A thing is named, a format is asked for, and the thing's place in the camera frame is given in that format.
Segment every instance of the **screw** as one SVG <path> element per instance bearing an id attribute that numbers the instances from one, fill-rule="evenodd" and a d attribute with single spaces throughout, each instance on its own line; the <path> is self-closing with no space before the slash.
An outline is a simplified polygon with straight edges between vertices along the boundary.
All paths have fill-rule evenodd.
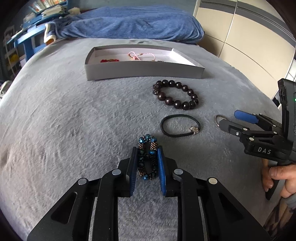
<path id="1" fill-rule="evenodd" d="M 176 175 L 181 175 L 181 174 L 183 174 L 183 170 L 181 170 L 181 169 L 175 169 L 174 170 L 174 173 L 176 174 Z"/>
<path id="2" fill-rule="evenodd" d="M 119 169 L 114 169 L 113 171 L 112 171 L 112 174 L 114 175 L 114 176 L 117 176 L 117 175 L 119 175 L 121 173 L 121 170 L 119 170 Z"/>
<path id="3" fill-rule="evenodd" d="M 86 184 L 86 179 L 85 179 L 85 178 L 81 178 L 81 179 L 79 179 L 79 180 L 78 180 L 78 184 L 79 184 L 79 185 L 84 185 L 84 184 Z"/>
<path id="4" fill-rule="evenodd" d="M 211 177 L 211 178 L 209 179 L 209 183 L 210 183 L 210 184 L 217 184 L 218 181 L 217 181 L 216 178 Z"/>

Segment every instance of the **black beaded bracelet in box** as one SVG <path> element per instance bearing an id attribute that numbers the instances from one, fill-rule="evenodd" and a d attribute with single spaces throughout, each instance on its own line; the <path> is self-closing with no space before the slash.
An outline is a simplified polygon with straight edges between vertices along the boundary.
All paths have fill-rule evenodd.
<path id="1" fill-rule="evenodd" d="M 165 93 L 161 92 L 162 87 L 176 87 L 177 89 L 182 89 L 184 92 L 191 97 L 191 101 L 181 102 L 180 100 L 173 100 L 172 97 L 166 97 Z M 182 108 L 183 110 L 194 109 L 198 105 L 197 94 L 194 93 L 192 89 L 189 89 L 187 85 L 182 85 L 181 82 L 175 83 L 173 80 L 163 80 L 157 81 L 156 84 L 152 87 L 152 92 L 154 95 L 157 95 L 157 98 L 161 101 L 165 101 L 167 105 L 174 105 L 176 109 Z"/>

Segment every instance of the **beaded bracelet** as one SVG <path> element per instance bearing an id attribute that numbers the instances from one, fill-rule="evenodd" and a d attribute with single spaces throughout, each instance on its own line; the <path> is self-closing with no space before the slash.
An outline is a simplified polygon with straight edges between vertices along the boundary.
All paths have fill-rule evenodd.
<path id="1" fill-rule="evenodd" d="M 139 139 L 138 146 L 138 171 L 144 180 L 152 180 L 157 176 L 157 138 L 149 134 L 143 135 Z"/>
<path id="2" fill-rule="evenodd" d="M 182 89 L 184 92 L 187 92 L 187 94 L 191 97 L 191 101 L 187 102 L 181 102 L 180 100 L 173 100 L 172 97 L 166 97 L 165 93 L 161 92 L 160 89 L 162 87 L 176 87 L 177 89 Z M 194 93 L 192 89 L 189 89 L 187 85 L 182 85 L 181 82 L 175 83 L 173 80 L 163 80 L 163 81 L 157 81 L 156 84 L 152 87 L 152 92 L 154 95 L 157 95 L 157 98 L 160 101 L 165 101 L 167 105 L 174 105 L 176 109 L 182 108 L 183 110 L 189 110 L 194 109 L 198 105 L 198 98 L 197 94 Z"/>

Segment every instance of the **blue blanket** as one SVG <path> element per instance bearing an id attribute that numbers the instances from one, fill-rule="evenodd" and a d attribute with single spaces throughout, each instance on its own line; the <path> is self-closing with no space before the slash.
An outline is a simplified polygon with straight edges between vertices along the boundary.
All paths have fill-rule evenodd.
<path id="1" fill-rule="evenodd" d="M 189 13 L 168 6 L 101 7 L 55 19 L 46 33 L 57 38 L 161 39 L 195 44 L 204 35 Z"/>

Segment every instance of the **gray fleece bedspread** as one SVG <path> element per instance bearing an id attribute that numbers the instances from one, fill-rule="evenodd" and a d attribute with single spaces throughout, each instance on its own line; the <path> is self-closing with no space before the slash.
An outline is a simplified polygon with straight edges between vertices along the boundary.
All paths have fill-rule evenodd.
<path id="1" fill-rule="evenodd" d="M 198 94 L 198 108 L 176 110 L 157 100 L 152 85 L 163 77 L 87 81 L 84 61 L 91 48 L 113 44 L 173 47 L 201 63 L 202 79 L 173 78 Z M 176 88 L 165 91 L 188 100 Z M 281 121 L 272 101 L 242 73 L 199 46 L 146 39 L 57 41 L 26 63 L 0 102 L 0 208 L 25 240 L 77 179 L 102 177 L 150 133 L 180 168 L 197 178 L 218 178 L 263 225 L 278 199 L 265 199 L 261 161 L 244 154 L 239 139 L 214 123 L 217 114 L 235 120 L 237 109 Z M 177 113 L 197 118 L 201 131 L 164 136 L 161 119 Z M 192 124 L 173 119 L 165 128 L 187 132 Z M 134 196 L 119 200 L 118 216 L 120 240 L 176 240 L 177 200 L 162 197 L 158 179 L 137 177 Z"/>

